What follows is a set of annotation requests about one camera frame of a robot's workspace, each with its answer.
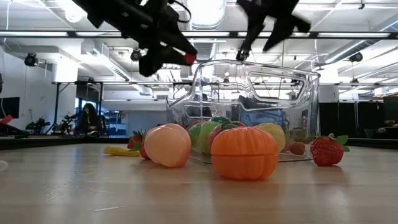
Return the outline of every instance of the red gripper tip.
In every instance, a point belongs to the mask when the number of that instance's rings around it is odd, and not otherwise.
[[[192,54],[185,54],[185,63],[187,65],[193,65],[195,60],[197,59],[197,55],[192,55]]]

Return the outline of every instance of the orange toy pumpkin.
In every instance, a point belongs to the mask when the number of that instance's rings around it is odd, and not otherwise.
[[[269,177],[278,164],[278,146],[267,132],[252,127],[219,133],[211,145],[215,171],[236,180],[261,180]]]
[[[191,150],[188,132],[177,124],[165,124],[151,129],[144,145],[149,158],[166,167],[184,166]]]

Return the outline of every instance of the yellow toy lemon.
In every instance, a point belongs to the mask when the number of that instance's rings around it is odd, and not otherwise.
[[[275,140],[278,145],[278,151],[281,152],[286,144],[285,133],[282,127],[274,123],[264,123],[255,126],[255,128],[259,128],[263,131],[268,132]]]
[[[112,156],[140,156],[139,151],[131,151],[117,146],[106,146],[104,153]]]

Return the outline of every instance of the woman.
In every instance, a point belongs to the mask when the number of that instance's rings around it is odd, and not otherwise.
[[[75,131],[88,133],[91,131],[100,131],[101,120],[97,115],[95,108],[92,104],[87,103],[83,107],[83,116],[81,116]]]

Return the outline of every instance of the clear plastic container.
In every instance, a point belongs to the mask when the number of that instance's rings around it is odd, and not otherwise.
[[[167,101],[169,120],[190,128],[192,123],[202,124],[222,116],[246,126],[267,126],[270,133],[277,133],[280,127],[284,137],[275,138],[279,142],[285,138],[285,146],[279,149],[279,161],[311,159],[309,143],[318,129],[319,77],[318,73],[259,63],[203,63],[196,70],[192,86],[175,87],[185,89],[187,94]],[[203,139],[197,139],[199,133],[192,132],[192,157],[210,163],[210,152],[197,144]]]

